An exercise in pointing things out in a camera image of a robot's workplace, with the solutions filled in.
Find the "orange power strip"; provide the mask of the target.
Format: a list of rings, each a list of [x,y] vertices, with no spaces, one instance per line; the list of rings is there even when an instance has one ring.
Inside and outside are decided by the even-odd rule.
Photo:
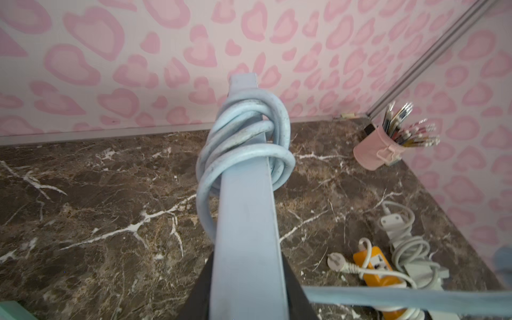
[[[405,273],[394,271],[379,247],[373,246],[368,238],[362,238],[359,251],[353,255],[353,261],[360,270],[359,277],[368,287],[393,287],[398,289],[417,289],[416,283]],[[375,307],[386,320],[424,319],[424,312],[413,308]]]

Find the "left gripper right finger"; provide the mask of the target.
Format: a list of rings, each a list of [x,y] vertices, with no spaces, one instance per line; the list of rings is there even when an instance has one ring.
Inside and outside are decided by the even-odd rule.
[[[285,288],[290,320],[318,320],[318,316],[284,254],[282,254]]]

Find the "white power strip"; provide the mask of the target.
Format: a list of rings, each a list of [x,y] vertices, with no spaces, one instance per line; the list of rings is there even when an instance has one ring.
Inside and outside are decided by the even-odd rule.
[[[379,226],[389,237],[393,266],[412,278],[418,288],[441,291],[449,269],[432,260],[431,246],[424,237],[412,233],[413,211],[393,201],[383,201],[381,206],[384,216]]]

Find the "light blue power strip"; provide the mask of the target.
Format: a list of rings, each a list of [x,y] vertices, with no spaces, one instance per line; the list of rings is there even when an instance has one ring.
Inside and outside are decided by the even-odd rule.
[[[210,319],[289,319],[273,192],[294,165],[265,133],[210,164],[222,171]]]

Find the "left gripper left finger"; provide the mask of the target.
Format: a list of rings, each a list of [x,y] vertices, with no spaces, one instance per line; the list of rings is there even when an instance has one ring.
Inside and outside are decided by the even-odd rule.
[[[214,253],[205,263],[176,320],[208,320]]]

